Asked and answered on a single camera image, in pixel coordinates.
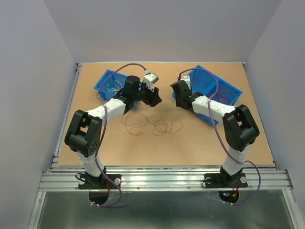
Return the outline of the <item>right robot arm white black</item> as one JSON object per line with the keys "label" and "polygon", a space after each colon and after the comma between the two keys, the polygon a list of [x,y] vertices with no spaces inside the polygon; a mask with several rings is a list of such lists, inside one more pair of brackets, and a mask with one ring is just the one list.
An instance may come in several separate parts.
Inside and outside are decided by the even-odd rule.
{"label": "right robot arm white black", "polygon": [[211,119],[216,135],[225,150],[227,157],[221,167],[219,180],[222,185],[230,186],[240,176],[244,158],[260,131],[246,105],[232,106],[215,101],[213,98],[219,91],[209,97],[202,93],[192,93],[186,80],[179,80],[171,85],[176,106],[193,113],[205,115]]}

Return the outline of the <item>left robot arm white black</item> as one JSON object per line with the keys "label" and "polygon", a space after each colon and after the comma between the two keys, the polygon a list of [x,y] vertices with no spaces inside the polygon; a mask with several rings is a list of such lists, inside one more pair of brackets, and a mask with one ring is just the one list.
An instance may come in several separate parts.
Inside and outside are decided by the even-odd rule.
{"label": "left robot arm white black", "polygon": [[144,76],[143,81],[137,76],[128,76],[124,87],[104,105],[89,111],[77,110],[67,130],[64,143],[75,152],[90,176],[90,183],[101,188],[106,183],[105,166],[97,153],[102,142],[102,128],[107,123],[130,111],[136,102],[142,101],[154,107],[162,100],[159,89],[153,85],[159,80],[154,73]]}

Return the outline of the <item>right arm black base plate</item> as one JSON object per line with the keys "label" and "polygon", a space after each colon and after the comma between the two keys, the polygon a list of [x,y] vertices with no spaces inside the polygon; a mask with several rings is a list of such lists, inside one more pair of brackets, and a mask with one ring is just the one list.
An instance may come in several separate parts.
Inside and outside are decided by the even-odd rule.
{"label": "right arm black base plate", "polygon": [[211,173],[204,175],[202,181],[203,188],[246,188],[248,187],[245,173],[240,173],[234,176],[227,176],[221,173]]}

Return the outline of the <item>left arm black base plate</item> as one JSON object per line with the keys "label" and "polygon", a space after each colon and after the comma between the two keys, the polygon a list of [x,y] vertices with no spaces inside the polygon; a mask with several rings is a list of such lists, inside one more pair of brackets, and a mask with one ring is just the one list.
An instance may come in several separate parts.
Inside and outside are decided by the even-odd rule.
{"label": "left arm black base plate", "polygon": [[75,178],[78,180],[78,189],[89,190],[89,189],[117,189],[117,187],[106,179],[103,175],[99,177],[93,177],[88,173],[77,173]]}

